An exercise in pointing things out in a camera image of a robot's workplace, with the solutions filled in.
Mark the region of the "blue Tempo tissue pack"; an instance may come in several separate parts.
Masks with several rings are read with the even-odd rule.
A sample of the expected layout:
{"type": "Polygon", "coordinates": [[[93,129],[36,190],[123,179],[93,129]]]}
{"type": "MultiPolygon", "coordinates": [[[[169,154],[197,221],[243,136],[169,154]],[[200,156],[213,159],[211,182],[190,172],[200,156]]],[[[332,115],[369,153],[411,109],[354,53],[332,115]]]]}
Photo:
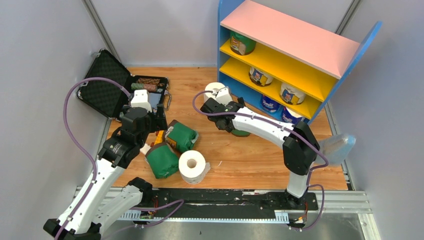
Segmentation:
{"type": "Polygon", "coordinates": [[[262,94],[260,97],[260,106],[267,112],[273,114],[276,113],[280,107],[281,104],[277,101],[273,100],[272,98],[262,94]]]}

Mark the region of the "cream roll blue picture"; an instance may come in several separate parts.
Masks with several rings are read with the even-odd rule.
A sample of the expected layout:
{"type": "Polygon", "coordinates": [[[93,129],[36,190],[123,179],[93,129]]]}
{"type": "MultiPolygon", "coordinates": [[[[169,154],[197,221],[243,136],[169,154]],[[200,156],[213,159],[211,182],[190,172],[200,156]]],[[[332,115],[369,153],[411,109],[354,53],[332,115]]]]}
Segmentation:
{"type": "Polygon", "coordinates": [[[250,68],[248,76],[254,84],[260,87],[266,87],[270,85],[274,80],[272,76],[263,71],[258,70],[253,66],[250,68]]]}

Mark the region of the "cream roll brown band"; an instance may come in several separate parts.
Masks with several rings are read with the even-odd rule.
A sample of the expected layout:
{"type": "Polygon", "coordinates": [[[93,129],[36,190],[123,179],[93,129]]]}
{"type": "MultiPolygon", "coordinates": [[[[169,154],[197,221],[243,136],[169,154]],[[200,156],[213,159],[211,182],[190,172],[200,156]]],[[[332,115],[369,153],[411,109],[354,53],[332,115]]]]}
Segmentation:
{"type": "Polygon", "coordinates": [[[285,103],[290,105],[299,105],[306,98],[304,92],[286,83],[281,84],[279,95],[285,103]]]}

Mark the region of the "plain green roll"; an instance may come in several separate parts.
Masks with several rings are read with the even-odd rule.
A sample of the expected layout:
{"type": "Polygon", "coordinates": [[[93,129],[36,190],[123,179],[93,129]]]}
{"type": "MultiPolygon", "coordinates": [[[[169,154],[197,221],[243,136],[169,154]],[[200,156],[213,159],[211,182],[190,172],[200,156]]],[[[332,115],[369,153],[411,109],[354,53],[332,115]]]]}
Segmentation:
{"type": "Polygon", "coordinates": [[[256,47],[257,42],[235,31],[230,32],[230,49],[241,56],[249,55],[256,47]]]}

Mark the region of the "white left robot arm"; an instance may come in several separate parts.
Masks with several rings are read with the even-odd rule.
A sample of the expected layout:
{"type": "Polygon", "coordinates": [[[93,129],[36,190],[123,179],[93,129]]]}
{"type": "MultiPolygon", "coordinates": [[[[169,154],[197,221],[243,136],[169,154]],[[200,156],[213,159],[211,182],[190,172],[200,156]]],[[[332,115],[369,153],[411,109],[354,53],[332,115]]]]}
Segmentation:
{"type": "Polygon", "coordinates": [[[154,111],[128,107],[120,121],[121,126],[103,143],[94,169],[76,198],[58,218],[44,224],[43,230],[56,240],[99,240],[130,208],[152,203],[152,184],[135,177],[111,202],[101,205],[112,184],[140,154],[149,134],[168,128],[162,106],[154,111]]]}

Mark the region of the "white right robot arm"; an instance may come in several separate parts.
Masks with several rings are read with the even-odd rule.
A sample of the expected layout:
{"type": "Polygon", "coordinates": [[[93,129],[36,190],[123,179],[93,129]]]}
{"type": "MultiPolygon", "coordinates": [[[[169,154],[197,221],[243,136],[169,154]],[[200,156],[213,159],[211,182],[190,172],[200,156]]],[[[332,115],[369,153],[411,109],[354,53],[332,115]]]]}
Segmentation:
{"type": "Polygon", "coordinates": [[[310,169],[320,150],[307,123],[285,123],[257,114],[245,106],[242,99],[223,104],[209,98],[198,112],[206,115],[219,130],[248,132],[281,148],[284,165],[290,172],[286,204],[298,209],[305,203],[310,169]]]}

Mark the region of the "blue shelf with coloured boards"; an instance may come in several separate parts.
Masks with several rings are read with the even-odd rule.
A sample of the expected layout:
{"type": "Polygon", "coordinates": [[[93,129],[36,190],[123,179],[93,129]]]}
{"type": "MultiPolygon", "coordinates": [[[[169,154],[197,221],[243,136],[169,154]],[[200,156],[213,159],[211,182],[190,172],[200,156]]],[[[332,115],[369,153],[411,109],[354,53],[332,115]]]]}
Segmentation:
{"type": "Polygon", "coordinates": [[[312,123],[363,57],[382,22],[356,42],[252,0],[221,0],[217,26],[217,80],[255,108],[260,107],[261,95],[283,104],[281,84],[293,86],[306,97],[286,107],[312,123]],[[231,31],[256,41],[254,51],[233,52],[231,31]],[[272,83],[253,83],[251,67],[272,76],[272,83]]]}

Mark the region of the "blue playing card deck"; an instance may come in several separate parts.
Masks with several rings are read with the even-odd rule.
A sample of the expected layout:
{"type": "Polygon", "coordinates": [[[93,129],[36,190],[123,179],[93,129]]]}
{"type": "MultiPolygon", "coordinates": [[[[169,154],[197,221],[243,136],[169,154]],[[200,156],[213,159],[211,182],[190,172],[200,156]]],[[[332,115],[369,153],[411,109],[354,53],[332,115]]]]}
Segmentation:
{"type": "Polygon", "coordinates": [[[149,92],[149,94],[148,94],[148,102],[149,102],[149,104],[150,104],[150,106],[151,106],[152,109],[157,108],[157,105],[161,101],[161,97],[162,97],[162,95],[160,93],[149,92]]]}

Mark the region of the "green wrapped roll brown band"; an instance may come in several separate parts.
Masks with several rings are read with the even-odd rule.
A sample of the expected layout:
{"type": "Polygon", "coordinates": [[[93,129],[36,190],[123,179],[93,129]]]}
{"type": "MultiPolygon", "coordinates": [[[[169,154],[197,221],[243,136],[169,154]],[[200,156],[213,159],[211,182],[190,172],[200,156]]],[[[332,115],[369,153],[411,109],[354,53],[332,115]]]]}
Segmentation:
{"type": "Polygon", "coordinates": [[[198,138],[199,133],[196,130],[175,119],[171,121],[162,136],[162,140],[179,153],[192,150],[198,138]]]}

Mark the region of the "white toy brick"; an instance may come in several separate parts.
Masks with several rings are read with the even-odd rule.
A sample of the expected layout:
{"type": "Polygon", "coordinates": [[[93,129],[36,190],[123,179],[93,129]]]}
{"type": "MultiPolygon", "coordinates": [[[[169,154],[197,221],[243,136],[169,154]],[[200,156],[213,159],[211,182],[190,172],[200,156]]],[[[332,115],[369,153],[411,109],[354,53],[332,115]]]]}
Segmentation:
{"type": "Polygon", "coordinates": [[[143,146],[143,147],[141,147],[139,151],[140,151],[143,155],[146,155],[150,149],[151,149],[151,146],[150,146],[149,144],[145,143],[145,144],[144,144],[144,146],[143,146]]]}

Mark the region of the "plain white paper towel roll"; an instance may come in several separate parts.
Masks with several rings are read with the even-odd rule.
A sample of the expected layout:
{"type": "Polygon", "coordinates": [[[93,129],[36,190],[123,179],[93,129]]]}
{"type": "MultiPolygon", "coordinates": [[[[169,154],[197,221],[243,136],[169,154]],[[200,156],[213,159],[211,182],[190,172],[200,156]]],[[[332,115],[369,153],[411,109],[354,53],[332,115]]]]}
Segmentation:
{"type": "Polygon", "coordinates": [[[203,102],[206,102],[209,98],[216,99],[219,90],[223,89],[224,87],[225,85],[220,82],[209,83],[204,89],[207,92],[203,94],[203,102]]]}

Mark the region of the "black poker chip case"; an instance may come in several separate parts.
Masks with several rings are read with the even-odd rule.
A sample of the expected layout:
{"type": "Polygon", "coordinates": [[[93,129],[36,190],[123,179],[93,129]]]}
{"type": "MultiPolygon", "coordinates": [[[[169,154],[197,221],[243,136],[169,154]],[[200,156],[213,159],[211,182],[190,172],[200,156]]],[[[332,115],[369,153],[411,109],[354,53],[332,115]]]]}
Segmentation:
{"type": "MultiPolygon", "coordinates": [[[[135,90],[147,90],[161,94],[160,103],[167,111],[172,96],[169,93],[170,80],[162,76],[134,75],[107,49],[101,49],[88,69],[86,78],[106,78],[124,87],[134,96],[135,90]]],[[[80,85],[77,97],[109,119],[120,119],[123,107],[129,105],[127,95],[116,85],[93,80],[80,85]]]]}

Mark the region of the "white paper towel roll front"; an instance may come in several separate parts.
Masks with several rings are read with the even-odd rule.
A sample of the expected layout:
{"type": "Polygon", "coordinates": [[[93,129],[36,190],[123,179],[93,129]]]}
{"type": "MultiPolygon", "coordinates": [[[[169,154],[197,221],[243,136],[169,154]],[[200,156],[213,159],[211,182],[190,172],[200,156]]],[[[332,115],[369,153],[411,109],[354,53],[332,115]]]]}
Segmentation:
{"type": "Polygon", "coordinates": [[[186,183],[196,185],[205,178],[211,166],[199,151],[188,150],[179,157],[178,169],[186,183]]]}

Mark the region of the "clear plastic bag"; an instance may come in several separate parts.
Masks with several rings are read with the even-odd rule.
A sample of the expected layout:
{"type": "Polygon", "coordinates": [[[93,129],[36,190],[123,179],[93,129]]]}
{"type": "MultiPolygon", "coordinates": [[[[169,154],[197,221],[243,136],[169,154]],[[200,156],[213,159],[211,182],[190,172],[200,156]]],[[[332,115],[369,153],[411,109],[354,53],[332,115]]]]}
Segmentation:
{"type": "Polygon", "coordinates": [[[326,157],[330,166],[340,165],[356,143],[356,137],[347,133],[320,140],[320,152],[326,157]]]}

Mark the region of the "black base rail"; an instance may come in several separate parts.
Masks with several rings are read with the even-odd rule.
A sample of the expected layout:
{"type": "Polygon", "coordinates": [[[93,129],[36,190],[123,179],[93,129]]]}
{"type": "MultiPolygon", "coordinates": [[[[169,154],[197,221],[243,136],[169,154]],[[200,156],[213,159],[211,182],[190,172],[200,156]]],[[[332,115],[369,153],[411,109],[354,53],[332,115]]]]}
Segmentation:
{"type": "Polygon", "coordinates": [[[286,190],[218,189],[218,188],[153,188],[136,205],[138,208],[157,208],[155,217],[165,217],[175,206],[179,209],[174,218],[189,219],[253,219],[276,218],[277,211],[294,211],[294,218],[319,210],[315,193],[307,192],[301,198],[289,195],[286,190]]]}

